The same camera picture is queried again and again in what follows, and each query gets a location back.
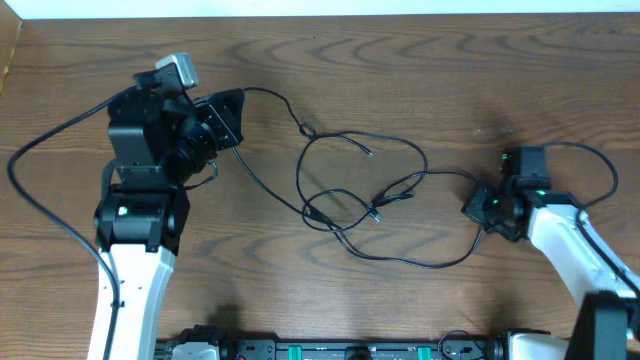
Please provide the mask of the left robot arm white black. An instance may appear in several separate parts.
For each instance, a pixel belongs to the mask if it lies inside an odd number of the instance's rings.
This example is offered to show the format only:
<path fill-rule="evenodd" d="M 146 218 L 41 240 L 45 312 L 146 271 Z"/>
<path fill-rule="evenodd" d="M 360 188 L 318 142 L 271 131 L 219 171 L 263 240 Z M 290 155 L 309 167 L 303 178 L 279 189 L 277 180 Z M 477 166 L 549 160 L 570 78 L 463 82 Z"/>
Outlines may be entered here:
<path fill-rule="evenodd" d="M 91 359 L 149 359 L 190 209 L 188 180 L 242 140 L 244 92 L 190 100 L 138 89 L 108 107 L 115 159 L 103 173 Z"/>

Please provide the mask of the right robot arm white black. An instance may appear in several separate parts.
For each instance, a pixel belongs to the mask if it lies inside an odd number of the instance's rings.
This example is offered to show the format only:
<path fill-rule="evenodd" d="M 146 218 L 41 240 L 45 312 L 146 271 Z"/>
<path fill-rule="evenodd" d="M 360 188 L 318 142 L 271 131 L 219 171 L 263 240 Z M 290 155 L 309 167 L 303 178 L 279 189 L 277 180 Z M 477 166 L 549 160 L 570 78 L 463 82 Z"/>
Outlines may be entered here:
<path fill-rule="evenodd" d="M 529 241 L 552 264 L 579 312 L 569 339 L 531 329 L 507 330 L 483 351 L 487 359 L 625 359 L 639 336 L 639 277 L 591 224 L 588 204 L 555 191 L 546 148 L 502 154 L 502 180 L 483 185 L 462 212 L 488 234 Z"/>

